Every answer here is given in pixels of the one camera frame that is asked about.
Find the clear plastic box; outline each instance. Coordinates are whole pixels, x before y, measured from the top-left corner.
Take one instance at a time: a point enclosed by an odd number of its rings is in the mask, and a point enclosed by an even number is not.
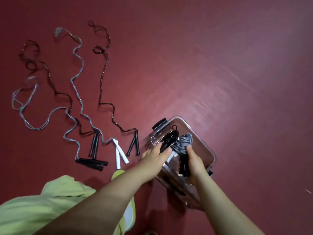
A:
[[[170,120],[165,118],[156,123],[153,132],[146,138],[146,149],[151,149],[162,141],[163,137],[176,125],[179,135],[187,133],[193,136],[193,150],[202,159],[205,169],[209,175],[212,174],[211,168],[216,162],[213,151],[203,142],[196,132],[180,116],[174,116]],[[176,196],[189,208],[202,210],[196,188],[192,185],[189,177],[185,178],[179,174],[179,156],[172,157],[165,162],[162,170],[156,177],[162,185],[176,194]]]

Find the forearm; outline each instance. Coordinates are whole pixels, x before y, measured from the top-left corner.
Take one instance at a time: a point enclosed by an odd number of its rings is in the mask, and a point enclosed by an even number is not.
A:
[[[216,234],[263,234],[229,200],[208,174],[197,177],[195,181],[201,204]]]
[[[112,234],[129,201],[144,183],[137,167],[62,214],[36,234]]]

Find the person's right hand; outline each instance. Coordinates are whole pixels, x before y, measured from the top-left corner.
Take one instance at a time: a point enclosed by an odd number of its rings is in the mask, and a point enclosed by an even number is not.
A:
[[[192,183],[195,183],[199,177],[207,174],[207,171],[205,170],[202,159],[195,154],[191,145],[186,147],[186,151],[189,157],[190,179]]]

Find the bundled jump rope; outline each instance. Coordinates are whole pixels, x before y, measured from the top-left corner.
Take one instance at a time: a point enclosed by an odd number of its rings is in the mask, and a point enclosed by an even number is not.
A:
[[[88,22],[88,25],[90,27],[93,27],[94,29],[94,32],[98,32],[98,31],[105,31],[106,34],[107,34],[107,40],[108,40],[108,44],[107,46],[103,49],[101,46],[99,45],[96,45],[94,48],[93,48],[93,52],[95,54],[98,54],[98,55],[103,55],[104,56],[104,59],[105,59],[105,65],[103,67],[103,71],[102,71],[102,75],[101,75],[101,78],[100,78],[100,95],[99,95],[99,101],[98,101],[98,104],[99,105],[111,105],[113,107],[113,110],[112,110],[112,122],[119,127],[119,129],[122,131],[122,132],[130,132],[130,131],[134,131],[134,138],[130,144],[130,147],[127,151],[127,156],[130,155],[130,152],[134,146],[134,144],[136,145],[136,155],[140,155],[140,151],[139,151],[139,141],[138,141],[138,130],[136,128],[132,128],[132,129],[128,129],[128,130],[124,130],[118,123],[116,123],[114,121],[114,112],[115,112],[115,106],[112,104],[112,103],[109,103],[109,102],[101,102],[101,99],[102,99],[102,81],[103,81],[103,77],[104,77],[104,71],[106,69],[106,66],[108,64],[108,61],[109,61],[109,57],[108,57],[108,54],[106,52],[106,50],[110,47],[111,45],[111,40],[110,40],[110,36],[109,36],[109,33],[107,31],[106,28],[102,27],[102,26],[98,26],[98,25],[95,25],[92,21],[89,21]],[[82,62],[82,67],[80,69],[80,71],[78,72],[78,74],[76,74],[74,77],[71,78],[71,84],[75,90],[75,93],[76,93],[76,96],[80,102],[80,105],[81,105],[81,109],[80,109],[80,114],[87,118],[90,122],[90,126],[92,128],[92,130],[89,130],[87,132],[82,132],[82,129],[81,129],[81,123],[80,121],[73,117],[71,115],[71,110],[72,110],[72,105],[73,105],[73,99],[70,97],[69,94],[66,94],[66,93],[62,93],[62,92],[58,92],[53,81],[51,80],[51,77],[50,77],[50,71],[49,71],[49,68],[47,67],[46,63],[39,60],[39,59],[31,59],[29,57],[27,57],[25,55],[25,51],[29,48],[29,47],[35,47],[35,55],[36,56],[39,56],[40,55],[40,47],[39,45],[35,42],[35,41],[32,41],[32,40],[28,40],[26,43],[24,43],[24,47],[22,49],[22,52],[19,54],[19,57],[20,59],[25,62],[25,67],[26,69],[30,70],[31,71],[31,74],[34,74],[35,72],[37,72],[39,70],[39,67],[38,67],[38,64],[42,64],[44,67],[45,67],[45,70],[47,71],[47,82],[48,82],[48,85],[50,86],[50,88],[53,90],[54,92],[54,95],[57,96],[57,95],[65,95],[68,97],[69,99],[69,107],[66,108],[66,107],[58,107],[58,108],[55,108],[54,110],[52,110],[46,120],[46,122],[36,128],[34,126],[32,126],[25,118],[23,112],[24,110],[26,109],[26,107],[28,106],[28,104],[31,102],[32,98],[33,98],[33,95],[35,94],[36,90],[37,90],[37,87],[38,87],[38,78],[35,77],[35,76],[31,76],[29,77],[26,81],[25,81],[25,85],[29,82],[29,81],[32,81],[33,82],[33,86],[31,88],[28,88],[28,87],[21,87],[20,89],[16,90],[13,92],[12,94],[12,108],[14,110],[18,110],[19,111],[19,114],[20,114],[20,117],[24,120],[25,122],[25,125],[26,127],[28,127],[29,129],[31,130],[41,130],[41,129],[44,129],[48,124],[49,124],[49,121],[50,121],[50,117],[51,115],[57,111],[57,110],[61,110],[61,109],[64,109],[65,110],[65,114],[74,121],[74,126],[69,129],[68,131],[65,132],[63,138],[68,140],[68,141],[72,141],[72,142],[75,142],[78,146],[78,149],[77,149],[77,152],[76,152],[76,156],[75,156],[75,161],[77,163],[80,163],[80,164],[83,164],[85,166],[88,166],[90,168],[94,168],[94,169],[97,169],[97,170],[100,170],[102,171],[103,170],[103,166],[107,166],[108,165],[108,162],[106,161],[100,161],[100,160],[97,160],[96,159],[96,156],[97,156],[97,149],[98,149],[98,144],[99,144],[99,137],[101,137],[101,141],[103,144],[108,144],[109,142],[113,141],[114,144],[115,144],[115,147],[116,147],[116,167],[117,169],[120,169],[120,160],[119,160],[119,157],[121,156],[123,161],[125,162],[125,164],[129,163],[127,157],[125,156],[123,150],[121,149],[121,147],[118,145],[118,141],[116,140],[116,138],[109,138],[108,140],[104,140],[104,137],[103,137],[103,133],[102,131],[99,129],[99,128],[96,128],[93,124],[92,124],[92,120],[90,119],[90,117],[87,115],[87,114],[84,114],[83,113],[83,110],[84,110],[84,105],[83,105],[83,102],[80,98],[80,95],[77,91],[77,88],[74,84],[74,80],[76,78],[79,77],[79,75],[82,73],[83,69],[84,69],[84,61],[83,59],[78,55],[76,54],[77,50],[82,46],[82,40],[77,37],[77,36],[73,36],[67,29],[65,28],[57,28],[56,31],[54,32],[54,35],[55,37],[59,36],[62,32],[67,32],[74,41],[77,41],[79,42],[79,46],[75,47],[73,49],[73,55],[75,55],[77,58],[79,58]],[[28,98],[28,100],[26,101],[26,103],[22,103],[20,102],[18,99],[17,99],[17,95],[19,92],[21,91],[26,91],[26,90],[32,90],[31,92],[31,95],[30,97]],[[91,157],[91,159],[88,159],[88,158],[79,158],[78,154],[79,154],[79,151],[80,151],[80,143],[77,141],[77,140],[74,140],[74,139],[71,139],[71,138],[67,138],[67,135],[72,132],[76,127],[79,127],[79,134],[80,135],[84,135],[84,134],[94,134],[94,138],[92,140],[92,145],[91,145],[91,149],[90,149],[90,153],[89,153],[89,157]]]

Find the coiled gray rope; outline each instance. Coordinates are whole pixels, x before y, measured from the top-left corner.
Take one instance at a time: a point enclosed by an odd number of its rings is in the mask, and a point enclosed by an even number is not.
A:
[[[171,146],[172,149],[178,154],[187,154],[186,147],[188,144],[193,143],[193,136],[188,133],[186,135],[183,135],[180,139],[178,139],[173,145]]]

